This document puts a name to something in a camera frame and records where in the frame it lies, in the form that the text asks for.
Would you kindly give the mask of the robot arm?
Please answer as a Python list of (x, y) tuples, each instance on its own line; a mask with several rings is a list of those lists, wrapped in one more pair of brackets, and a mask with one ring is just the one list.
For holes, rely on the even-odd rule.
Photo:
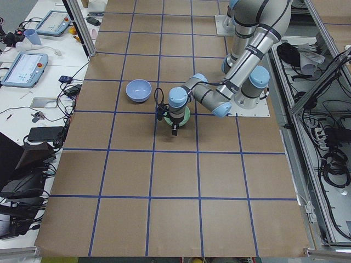
[(217, 117), (225, 117), (231, 101), (255, 108), (268, 85), (268, 71), (260, 66), (265, 54), (285, 34), (291, 18), (291, 1), (230, 1), (227, 16), (234, 21), (231, 52), (224, 58), (224, 78), (214, 86), (202, 74), (169, 91), (168, 103), (157, 107), (157, 119), (168, 120), (172, 135), (186, 121), (186, 105), (193, 100)]

